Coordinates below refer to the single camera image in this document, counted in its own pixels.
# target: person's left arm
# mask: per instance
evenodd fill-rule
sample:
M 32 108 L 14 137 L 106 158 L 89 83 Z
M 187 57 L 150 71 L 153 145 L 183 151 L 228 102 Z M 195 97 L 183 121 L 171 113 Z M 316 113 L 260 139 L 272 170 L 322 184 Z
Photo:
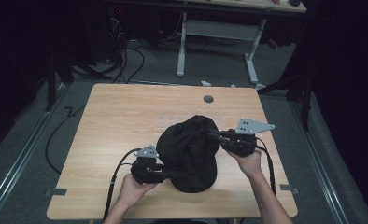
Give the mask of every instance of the person's left arm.
M 122 186 L 120 187 L 120 195 L 117 201 L 108 212 L 104 224 L 120 224 L 125 217 L 126 212 L 135 206 L 147 191 L 155 188 L 157 184 L 141 185 L 135 181 L 132 175 L 126 175 L 123 178 Z

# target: person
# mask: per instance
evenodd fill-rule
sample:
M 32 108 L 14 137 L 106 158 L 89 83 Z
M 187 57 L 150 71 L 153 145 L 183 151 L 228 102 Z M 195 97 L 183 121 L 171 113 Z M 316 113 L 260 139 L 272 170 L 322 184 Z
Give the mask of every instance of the person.
M 260 210 L 262 223 L 293 223 L 275 194 L 272 192 L 262 173 L 262 152 L 256 149 L 253 154 L 245 158 L 239 157 L 229 151 L 227 151 L 227 153 L 237 160 L 240 170 L 248 178 Z M 143 196 L 156 186 L 157 184 L 140 185 L 134 180 L 132 175 L 126 175 L 123 178 L 118 199 L 110 209 L 104 224 L 121 223 L 126 212 L 140 202 Z

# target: person's left hand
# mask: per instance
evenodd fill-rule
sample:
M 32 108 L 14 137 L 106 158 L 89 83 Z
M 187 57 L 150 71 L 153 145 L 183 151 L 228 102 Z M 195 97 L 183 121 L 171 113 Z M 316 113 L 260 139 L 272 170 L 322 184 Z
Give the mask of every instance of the person's left hand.
M 117 203 L 129 209 L 140 202 L 147 191 L 155 188 L 157 185 L 158 184 L 141 185 L 135 181 L 132 175 L 126 175 L 120 187 L 120 195 L 118 196 Z

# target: person's right arm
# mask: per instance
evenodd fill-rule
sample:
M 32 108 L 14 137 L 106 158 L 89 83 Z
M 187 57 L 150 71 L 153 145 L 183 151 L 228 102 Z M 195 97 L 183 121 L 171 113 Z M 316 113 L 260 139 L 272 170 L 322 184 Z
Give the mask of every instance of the person's right arm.
M 245 158 L 239 157 L 229 151 L 227 152 L 237 160 L 240 169 L 250 181 L 257 205 L 260 209 L 262 223 L 293 223 L 275 194 L 272 192 L 262 173 L 262 152 L 256 149 L 253 154 Z

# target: black cap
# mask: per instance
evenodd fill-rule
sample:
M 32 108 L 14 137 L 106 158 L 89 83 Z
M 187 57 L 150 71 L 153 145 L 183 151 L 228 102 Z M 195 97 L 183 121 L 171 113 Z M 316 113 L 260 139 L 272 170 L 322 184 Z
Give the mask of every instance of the black cap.
M 176 189 L 198 193 L 209 189 L 217 177 L 216 152 L 219 141 L 209 138 L 208 130 L 218 130 L 214 121 L 196 115 L 167 128 L 156 149 L 163 169 L 177 172 L 171 178 Z

